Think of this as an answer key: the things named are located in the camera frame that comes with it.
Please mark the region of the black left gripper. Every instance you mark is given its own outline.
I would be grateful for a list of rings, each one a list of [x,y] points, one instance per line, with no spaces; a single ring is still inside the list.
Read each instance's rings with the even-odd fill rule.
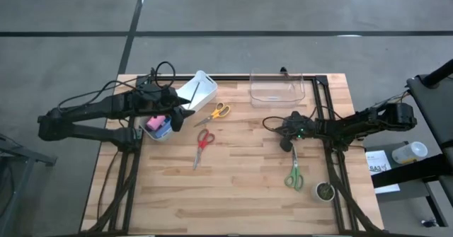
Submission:
[[[149,99],[148,109],[152,112],[166,112],[173,110],[172,118],[185,119],[195,114],[194,110],[186,110],[185,107],[191,104],[191,100],[181,98],[177,95],[175,88],[165,85],[163,88],[155,84],[148,86],[147,96]]]

